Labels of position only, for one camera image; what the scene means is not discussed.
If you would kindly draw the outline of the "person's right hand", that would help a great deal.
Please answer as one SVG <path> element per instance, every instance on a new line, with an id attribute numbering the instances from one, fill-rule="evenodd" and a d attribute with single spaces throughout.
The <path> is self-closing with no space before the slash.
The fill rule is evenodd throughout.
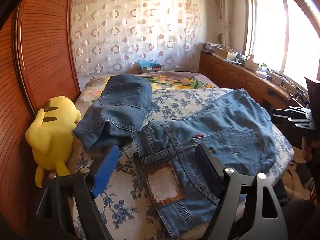
<path id="1" fill-rule="evenodd" d="M 312 159 L 312 149 L 319 148 L 319 140 L 311 140 L 307 137 L 302 137 L 302 154 L 306 162 Z"/>

